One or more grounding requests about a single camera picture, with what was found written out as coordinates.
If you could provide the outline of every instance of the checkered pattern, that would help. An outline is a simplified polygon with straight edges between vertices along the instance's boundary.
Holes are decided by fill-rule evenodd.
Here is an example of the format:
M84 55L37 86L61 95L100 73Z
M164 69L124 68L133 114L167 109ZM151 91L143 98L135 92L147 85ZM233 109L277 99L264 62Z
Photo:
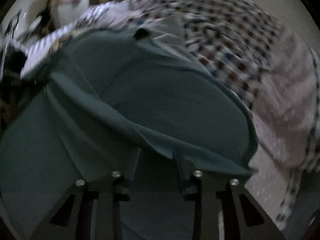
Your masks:
M143 26L180 12L183 18L186 49L249 107L259 92L260 76L269 71L269 54L283 26L251 0L129 0L135 13L127 26ZM94 25L113 2L90 8L77 22L55 31L36 43L31 53L44 43L53 42L75 27ZM320 170L320 156L315 155L319 121L319 73L315 57L317 99L314 126L308 137L306 158L301 168L291 170L282 211L276 218L285 226L300 188L303 170Z

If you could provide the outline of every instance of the gray-green garment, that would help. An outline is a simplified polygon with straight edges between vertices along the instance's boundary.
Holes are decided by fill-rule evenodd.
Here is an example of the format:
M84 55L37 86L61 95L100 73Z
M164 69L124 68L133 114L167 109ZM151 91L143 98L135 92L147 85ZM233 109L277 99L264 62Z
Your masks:
M135 33L89 31L28 76L47 85L0 144L2 198L26 235L77 179L124 171L137 146L252 174L257 140L245 106L200 64ZM45 200L35 203L37 194ZM34 220L22 222L25 213Z

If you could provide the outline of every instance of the silver screw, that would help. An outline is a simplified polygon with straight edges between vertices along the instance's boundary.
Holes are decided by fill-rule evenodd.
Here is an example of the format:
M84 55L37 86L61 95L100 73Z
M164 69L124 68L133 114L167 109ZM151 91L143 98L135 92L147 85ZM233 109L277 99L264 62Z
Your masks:
M231 179L230 180L230 184L232 186L238 186L239 185L239 180L238 179Z
M197 177L197 178L202 177L202 175L203 175L202 171L194 171L194 172L193 172L193 176L195 176L195 177Z
M83 180L83 179L78 179L77 181L76 181L76 185L78 186L78 187L81 187L81 186L83 186L85 184L85 181Z
M119 172L119 171L113 171L113 172L111 173L111 176L112 176L113 178L120 178L120 177L121 177L121 172Z

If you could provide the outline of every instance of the checkered blanket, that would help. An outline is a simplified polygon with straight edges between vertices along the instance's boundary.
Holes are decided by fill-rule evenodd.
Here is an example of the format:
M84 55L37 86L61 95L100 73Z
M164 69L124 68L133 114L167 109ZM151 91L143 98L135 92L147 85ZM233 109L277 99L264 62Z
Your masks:
M144 26L180 12L186 49L252 111L260 147L247 183L279 228L303 170L319 171L319 57L251 0L116 0L90 8L28 51L25 75L75 28Z

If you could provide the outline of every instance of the metal bolt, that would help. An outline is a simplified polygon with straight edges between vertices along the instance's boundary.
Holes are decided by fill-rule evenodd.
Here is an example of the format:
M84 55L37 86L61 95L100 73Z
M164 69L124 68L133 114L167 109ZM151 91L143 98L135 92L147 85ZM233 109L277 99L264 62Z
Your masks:
M230 180L230 184L232 185L232 186L238 186L239 185L239 180L238 179L231 179Z
M78 179L77 181L76 181L76 185L78 186L78 187L81 187L81 186L83 186L85 184L85 181L83 180L83 179Z
M121 172L119 172L119 171L113 171L113 172L111 173L111 176L112 176L113 178L120 178L120 177L121 177Z
M193 173L193 176L195 176L197 178L202 177L202 175L203 175L202 171L194 171L194 173Z

